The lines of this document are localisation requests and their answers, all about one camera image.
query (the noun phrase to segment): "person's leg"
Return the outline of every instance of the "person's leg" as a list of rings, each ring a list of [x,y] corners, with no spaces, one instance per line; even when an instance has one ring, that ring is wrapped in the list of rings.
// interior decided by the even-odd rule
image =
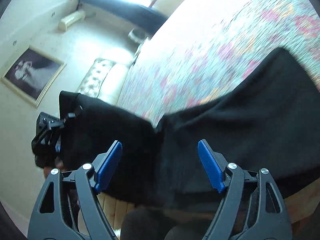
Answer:
[[[211,220],[193,220],[172,228],[164,240],[202,240]]]
[[[177,225],[160,211],[138,208],[126,214],[121,226],[121,240],[164,240]]]

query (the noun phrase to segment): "colorful floral blanket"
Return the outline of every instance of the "colorful floral blanket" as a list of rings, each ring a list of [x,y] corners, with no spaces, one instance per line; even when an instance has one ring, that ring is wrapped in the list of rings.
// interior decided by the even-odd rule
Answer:
[[[141,51],[118,106],[156,125],[232,91],[276,47],[320,89],[320,19],[309,0],[185,0]]]

